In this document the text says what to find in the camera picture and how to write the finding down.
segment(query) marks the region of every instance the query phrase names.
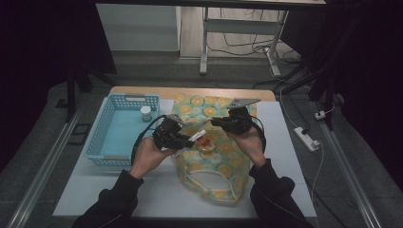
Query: white table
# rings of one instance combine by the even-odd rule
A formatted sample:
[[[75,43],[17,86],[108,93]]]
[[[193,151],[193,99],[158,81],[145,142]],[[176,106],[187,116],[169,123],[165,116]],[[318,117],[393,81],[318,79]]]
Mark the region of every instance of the white table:
[[[170,113],[173,100],[161,100],[161,114]],[[291,143],[279,103],[258,103],[258,117],[262,120],[267,138],[265,156],[272,159],[278,176],[294,180],[292,197],[305,217],[315,217],[305,180]],[[67,183],[53,216],[76,218],[98,199],[102,189],[110,189],[122,168],[97,166],[85,156],[87,143]],[[242,198],[235,205],[218,205],[203,199],[179,182],[173,161],[167,158],[144,177],[139,189],[139,204],[133,217],[153,219],[249,219],[256,218],[249,192],[254,180],[249,179]]]

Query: cable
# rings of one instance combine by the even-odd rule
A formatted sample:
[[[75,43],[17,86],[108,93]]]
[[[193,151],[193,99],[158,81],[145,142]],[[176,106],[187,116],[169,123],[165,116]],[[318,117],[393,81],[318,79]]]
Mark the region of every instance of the cable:
[[[301,68],[301,66],[296,66],[291,72],[289,72],[287,75],[285,75],[283,78],[284,79],[288,79],[288,78],[291,78],[291,77],[293,77],[295,74],[296,74],[296,72],[297,71],[299,71],[299,69]],[[264,81],[264,82],[258,82],[258,83],[255,83],[255,84],[253,84],[252,85],[252,89],[254,89],[256,86],[258,86],[258,85],[264,85],[264,84],[272,84],[272,83],[277,83],[278,82],[278,80],[269,80],[269,81]],[[276,85],[276,87],[273,89],[273,91],[276,91],[276,89],[277,89],[277,87],[279,86],[279,84],[278,85]]]
[[[259,192],[261,195],[263,195],[264,198],[265,198],[270,204],[272,204],[273,206],[275,206],[276,208],[278,208],[281,212],[283,212],[284,214],[288,215],[290,218],[295,219],[295,220],[298,221],[300,224],[303,224],[305,227],[310,227],[310,228],[313,228],[313,227],[314,227],[314,226],[313,226],[311,223],[309,223],[308,221],[301,219],[300,217],[298,217],[298,216],[295,215],[294,213],[288,211],[287,209],[285,209],[285,208],[281,207],[280,205],[276,204],[275,202],[271,201],[269,198],[267,198],[267,197],[264,195],[263,191],[261,191],[261,190],[258,188],[258,186],[257,186],[256,184],[254,184],[253,187],[255,187],[255,188],[258,190],[258,192]]]
[[[309,188],[312,189],[311,184],[308,182],[308,179],[306,178],[305,175],[303,175],[303,178],[305,179],[306,184],[308,185]],[[348,226],[346,226],[341,220],[340,218],[335,214],[335,212],[333,212],[333,210],[323,201],[323,199],[321,198],[321,196],[317,193],[317,191],[313,191],[315,196],[317,197],[317,199],[323,204],[323,206],[329,211],[329,213],[338,221],[338,223],[340,223],[340,225],[344,228],[348,228]]]
[[[152,124],[154,124],[156,121],[158,121],[158,120],[161,119],[161,118],[166,118],[166,115],[161,115],[161,116],[157,117],[156,119],[154,119],[154,120],[145,128],[145,130],[144,130],[142,133],[140,133],[140,135],[139,135],[139,137],[137,138],[136,142],[134,142],[133,149],[131,150],[131,157],[130,157],[130,163],[131,163],[131,165],[133,165],[134,157],[136,156],[137,147],[139,147],[139,144],[140,144],[140,142],[142,141],[142,139],[143,139],[145,133],[151,128]]]
[[[282,102],[282,95],[281,95],[281,92],[282,92],[283,89],[284,89],[284,87],[282,87],[281,90],[279,91],[279,103],[281,104],[282,109],[284,109],[284,112],[285,112],[285,114],[287,115],[288,120],[290,120],[290,122],[293,124],[293,126],[294,126],[295,128],[297,128],[297,125],[291,120],[290,116],[288,115],[287,109],[285,109],[285,106],[284,106],[284,104],[283,104],[283,102]]]
[[[263,17],[263,12],[264,12],[264,9],[261,10],[260,21],[261,21],[261,19],[262,19],[262,17]],[[254,13],[255,13],[255,9],[253,9],[253,11],[250,12],[250,13],[248,13],[248,14],[252,14],[252,17],[253,17],[253,14],[254,14]],[[224,9],[223,9],[223,8],[220,8],[220,18],[225,18],[225,12],[224,12]],[[268,43],[268,42],[273,41],[273,40],[267,40],[267,41],[258,41],[258,42],[256,42],[257,37],[258,37],[258,35],[256,34],[256,35],[255,35],[254,42],[252,42],[252,43],[245,43],[245,44],[236,44],[236,45],[233,45],[233,44],[229,44],[229,43],[228,43],[228,41],[227,41],[227,39],[226,39],[226,33],[223,33],[222,35],[223,35],[223,37],[224,37],[224,41],[225,41],[225,44],[226,44],[227,46],[229,46],[229,47],[241,47],[241,46],[249,46],[249,45],[252,45],[252,50],[254,50],[254,52],[247,53],[247,54],[236,54],[236,53],[228,52],[228,51],[225,51],[225,50],[213,50],[213,49],[210,47],[211,50],[213,50],[213,51],[221,51],[221,52],[225,52],[225,53],[228,53],[228,54],[234,54],[234,55],[250,55],[250,54],[252,54],[252,53],[257,53],[257,51],[254,49],[254,45],[255,45],[255,44],[262,44],[262,43]]]
[[[322,145],[322,146],[321,146],[321,147],[322,147],[322,158],[321,158],[321,160],[320,160],[320,165],[319,165],[319,168],[318,168],[318,170],[317,170],[317,175],[315,176],[314,183],[312,184],[312,191],[311,191],[311,202],[312,202],[312,204],[314,204],[314,190],[315,190],[315,184],[317,183],[317,178],[319,177],[320,169],[322,168],[323,160],[324,160],[324,157],[325,157],[325,147],[323,146],[322,141],[319,141],[319,142],[320,142],[320,144]]]
[[[208,47],[211,51],[223,52],[223,53],[232,54],[232,55],[237,55],[237,56],[246,56],[246,55],[251,55],[251,54],[255,54],[255,53],[256,53],[255,51],[253,51],[253,52],[244,53],[244,54],[237,54],[237,53],[233,53],[233,52],[226,51],[226,50],[212,49],[210,46],[208,46],[208,44],[207,44],[207,47]]]
[[[333,111],[333,109],[335,109],[335,103],[333,103],[333,107],[332,107],[332,109],[330,109],[329,111],[325,112],[325,114],[327,114],[327,113],[329,113],[329,112]]]
[[[289,65],[293,65],[293,64],[299,64],[301,62],[299,59],[290,59],[290,60],[288,60],[288,59],[286,59],[284,57],[286,53],[290,53],[290,52],[293,52],[293,51],[294,51],[293,49],[288,50],[288,51],[284,52],[281,57],[279,57],[278,52],[275,51],[275,53],[277,55],[277,57],[275,56],[275,59],[278,60],[278,62],[281,63],[284,66],[289,66]]]
[[[259,120],[259,118],[258,117],[254,117],[254,116],[251,116],[253,119],[255,119],[255,120],[258,120],[259,121],[259,123],[260,123],[260,126],[261,126],[261,130],[264,132],[264,126],[263,126],[263,123],[261,122],[261,120]]]
[[[209,84],[212,85],[212,86],[216,86],[216,87],[220,87],[220,88],[225,88],[224,86],[218,85],[218,84],[216,84],[216,83],[209,83]]]

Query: hand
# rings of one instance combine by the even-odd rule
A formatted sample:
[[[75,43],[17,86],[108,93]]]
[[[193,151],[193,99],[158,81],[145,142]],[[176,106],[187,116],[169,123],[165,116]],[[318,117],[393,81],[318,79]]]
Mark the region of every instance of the hand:
[[[155,169],[168,156],[177,152],[174,149],[160,150],[154,143],[152,137],[142,139],[137,147],[136,157],[129,174],[140,180],[146,173]]]
[[[256,168],[260,168],[266,163],[263,155],[263,146],[259,137],[259,132],[252,126],[248,132],[241,135],[231,132],[225,132],[228,138],[231,138],[237,143],[240,150],[249,157]]]

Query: person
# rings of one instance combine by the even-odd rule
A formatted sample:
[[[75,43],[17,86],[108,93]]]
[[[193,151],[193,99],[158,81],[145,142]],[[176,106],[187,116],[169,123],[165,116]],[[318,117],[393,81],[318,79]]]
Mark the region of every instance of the person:
[[[291,197],[295,183],[286,177],[279,178],[271,160],[265,159],[257,129],[251,127],[241,135],[226,134],[254,164],[249,172],[255,179],[250,199],[261,226],[313,227]],[[173,149],[161,151],[152,137],[142,139],[130,170],[122,171],[112,189],[101,191],[98,201],[75,220],[73,227],[128,227],[131,214],[137,207],[137,191],[144,183],[143,176],[175,152]]]

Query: blue plastic basket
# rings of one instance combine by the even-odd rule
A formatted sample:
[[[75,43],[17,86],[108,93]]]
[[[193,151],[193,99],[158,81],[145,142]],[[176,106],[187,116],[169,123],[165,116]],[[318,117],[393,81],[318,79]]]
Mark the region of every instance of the blue plastic basket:
[[[110,94],[101,105],[88,135],[86,157],[98,165],[130,165],[133,144],[150,122],[140,109],[151,107],[152,120],[160,111],[156,94]]]

